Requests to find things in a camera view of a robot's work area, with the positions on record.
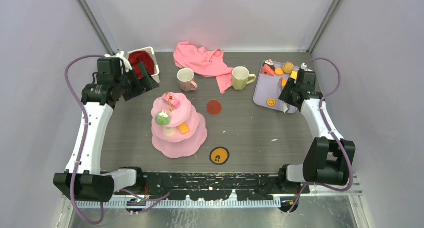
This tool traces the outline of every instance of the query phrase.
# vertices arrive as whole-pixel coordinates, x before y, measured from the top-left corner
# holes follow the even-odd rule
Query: purple tray
[[[272,61],[275,68],[281,68],[282,63]],[[284,107],[284,102],[279,100],[278,97],[281,95],[283,88],[281,87],[280,79],[284,78],[286,81],[289,80],[289,74],[283,74],[282,76],[274,75],[269,76],[266,74],[261,74],[262,67],[264,67],[264,62],[260,66],[259,75],[257,78],[256,89],[254,90],[253,102],[261,107],[270,108],[282,112]],[[295,66],[294,71],[298,72],[299,67]],[[277,104],[275,106],[269,106],[267,100],[272,98],[276,100]],[[287,113],[295,113],[298,109],[290,105],[290,108]]]

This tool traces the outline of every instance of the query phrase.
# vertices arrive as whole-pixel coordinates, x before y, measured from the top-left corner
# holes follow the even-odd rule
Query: white basket
[[[154,75],[152,75],[151,77],[157,82],[157,83],[160,83],[161,82],[161,80],[159,79],[159,65],[158,65],[158,61],[156,60],[156,56],[155,56],[155,51],[153,50],[153,47],[146,47],[146,48],[143,48],[143,49],[136,49],[136,50],[133,50],[133,51],[129,51],[128,52],[128,54],[131,54],[131,53],[133,53],[133,52],[141,52],[141,51],[145,51],[145,52],[147,52],[149,55],[150,55],[150,57],[153,59],[153,62],[154,62]]]

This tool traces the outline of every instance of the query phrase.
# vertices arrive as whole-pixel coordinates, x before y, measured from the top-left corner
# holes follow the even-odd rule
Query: mug handle
[[[196,84],[196,82],[190,81],[190,83],[193,85],[193,88],[191,88],[192,91],[195,91],[198,89],[198,84]]]
[[[250,84],[250,83],[252,83],[252,82],[254,82],[254,81],[256,81],[256,75],[255,74],[250,74],[249,77],[253,77],[253,79],[248,80],[247,81],[247,85]]]

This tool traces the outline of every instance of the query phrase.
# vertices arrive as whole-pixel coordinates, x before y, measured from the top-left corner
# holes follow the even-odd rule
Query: gray wood grain surface
[[[152,145],[153,102],[166,92],[182,92],[172,53],[157,53],[160,87],[128,102],[121,99],[107,127],[101,154],[101,168],[113,171],[124,166],[141,167],[156,172],[225,172],[277,173],[284,164],[300,164],[312,143],[305,118],[299,113],[284,114],[254,104],[256,81],[242,91],[232,87],[220,94],[215,78],[196,75],[197,91],[186,93],[206,119],[208,137],[193,156],[178,159],[165,157]],[[231,53],[224,55],[229,67],[244,66],[251,74],[259,74],[264,60],[292,62],[300,67],[311,60],[308,53]],[[218,100],[222,113],[210,115],[210,100]],[[230,158],[224,165],[209,160],[213,148],[225,147]]]

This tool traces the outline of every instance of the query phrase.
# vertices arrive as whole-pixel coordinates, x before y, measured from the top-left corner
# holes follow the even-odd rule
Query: green mug
[[[238,66],[232,70],[232,87],[234,87],[236,91],[243,90],[248,84],[255,80],[256,75],[250,74],[246,67]]]

